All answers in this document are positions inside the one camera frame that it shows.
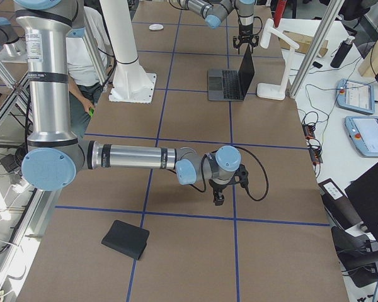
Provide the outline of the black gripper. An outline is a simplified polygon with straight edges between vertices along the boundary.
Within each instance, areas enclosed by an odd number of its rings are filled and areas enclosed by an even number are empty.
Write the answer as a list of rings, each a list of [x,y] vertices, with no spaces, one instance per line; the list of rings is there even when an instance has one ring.
[[[232,38],[233,47],[237,49],[238,55],[241,53],[240,48],[244,43],[249,44],[251,55],[255,54],[255,49],[259,44],[259,35],[253,33],[253,25],[239,25],[238,36]]]
[[[221,178],[209,179],[209,184],[212,187],[214,197],[223,197],[223,190],[231,185],[239,184],[243,189],[248,189],[248,171],[244,164],[240,164],[235,172],[229,172],[228,176]]]

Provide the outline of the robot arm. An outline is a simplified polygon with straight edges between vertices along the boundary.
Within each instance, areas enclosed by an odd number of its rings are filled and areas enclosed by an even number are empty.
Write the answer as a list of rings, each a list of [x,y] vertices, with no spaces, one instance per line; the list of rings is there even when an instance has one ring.
[[[175,171],[182,185],[202,181],[220,201],[229,185],[245,185],[240,149],[224,146],[199,156],[191,148],[136,147],[80,140],[71,130],[66,38],[82,37],[99,72],[102,59],[91,38],[82,1],[16,1],[26,34],[33,131],[22,161],[23,177],[37,189],[56,191],[83,169],[131,167]]]
[[[217,4],[207,1],[182,0],[177,1],[177,6],[172,7],[180,10],[191,11],[204,19],[206,24],[216,29],[233,12],[237,13],[238,35],[233,36],[233,47],[240,52],[242,44],[248,44],[251,53],[259,43],[259,35],[253,31],[256,1],[230,1],[223,0]]]

